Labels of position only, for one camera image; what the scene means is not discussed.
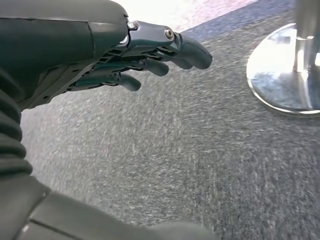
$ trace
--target blue floor edge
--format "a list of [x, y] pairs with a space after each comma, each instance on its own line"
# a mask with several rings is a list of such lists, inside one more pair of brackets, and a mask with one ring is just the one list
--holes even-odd
[[258, 0], [223, 16], [189, 28], [182, 33], [199, 42], [203, 42], [253, 22], [287, 12], [294, 9], [295, 5], [296, 2], [294, 0]]

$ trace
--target mechanical hand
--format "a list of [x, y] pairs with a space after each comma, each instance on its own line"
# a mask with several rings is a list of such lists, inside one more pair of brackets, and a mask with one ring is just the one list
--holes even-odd
[[163, 62], [173, 62], [188, 70], [204, 70], [213, 58], [200, 43], [174, 32], [171, 28], [142, 21], [128, 22], [128, 34], [118, 45], [109, 49], [91, 70], [68, 87], [68, 91], [97, 88], [103, 85], [123, 86], [137, 91], [141, 84], [128, 70], [149, 71], [165, 76], [169, 67]]

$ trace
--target reflective metal surface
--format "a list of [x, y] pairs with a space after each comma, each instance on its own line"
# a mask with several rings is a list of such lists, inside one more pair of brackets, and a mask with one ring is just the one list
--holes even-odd
[[278, 29], [263, 40], [249, 58], [248, 82], [256, 97], [274, 110], [320, 115], [318, 42], [316, 36], [297, 37], [294, 23]]

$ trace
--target robotic hand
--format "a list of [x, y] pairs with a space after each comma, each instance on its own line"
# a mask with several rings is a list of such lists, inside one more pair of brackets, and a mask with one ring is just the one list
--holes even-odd
[[210, 67], [213, 59], [200, 43], [167, 26], [142, 21], [128, 21], [127, 25], [128, 34], [125, 39], [106, 52], [91, 70], [67, 90], [121, 85], [134, 92], [141, 84], [122, 72], [149, 71], [162, 77], [169, 71], [168, 66], [162, 62], [173, 62], [185, 70], [192, 67], [203, 70]]
[[213, 240], [189, 224], [153, 228], [124, 224], [51, 191], [30, 176], [21, 144], [21, 111], [67, 91], [140, 83], [124, 74], [164, 76], [174, 62], [207, 69], [212, 57], [167, 26], [130, 22], [109, 0], [0, 1], [1, 240]]

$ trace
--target silver screw head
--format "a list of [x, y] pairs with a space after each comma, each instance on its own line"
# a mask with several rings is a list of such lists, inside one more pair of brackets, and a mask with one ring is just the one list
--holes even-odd
[[136, 26], [134, 23], [131, 22], [131, 21], [129, 21], [128, 23], [127, 23], [127, 26], [128, 26], [130, 30], [136, 30], [136, 29], [137, 29], [137, 26]]
[[174, 33], [170, 28], [165, 28], [165, 35], [170, 41], [174, 40]]

